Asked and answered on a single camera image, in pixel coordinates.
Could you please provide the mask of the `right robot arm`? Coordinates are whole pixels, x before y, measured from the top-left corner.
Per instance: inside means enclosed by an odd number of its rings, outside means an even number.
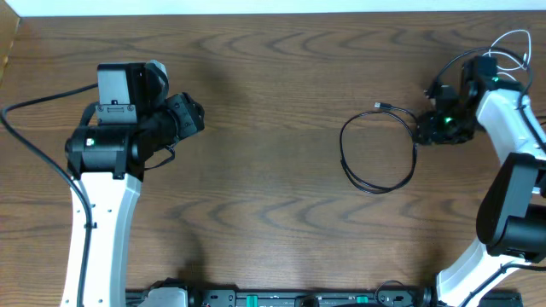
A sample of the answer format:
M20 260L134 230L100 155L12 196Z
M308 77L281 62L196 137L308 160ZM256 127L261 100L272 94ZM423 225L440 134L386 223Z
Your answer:
M462 65L460 89L435 79L426 96L433 110L416 121L421 145L456 145L483 128L500 169L481 202L470 247L436 276L440 306L477 306L517 270L543 272L545 133L531 109L528 84L499 76L497 60L478 55Z

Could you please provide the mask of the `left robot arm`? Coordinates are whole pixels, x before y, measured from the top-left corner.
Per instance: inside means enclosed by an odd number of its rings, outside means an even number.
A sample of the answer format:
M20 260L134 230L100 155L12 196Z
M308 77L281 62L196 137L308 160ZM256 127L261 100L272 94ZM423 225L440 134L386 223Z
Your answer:
M204 109L170 96L158 61L102 63L99 100L89 105L65 155L72 177L73 226L64 306L125 305L133 213L146 162L204 128Z

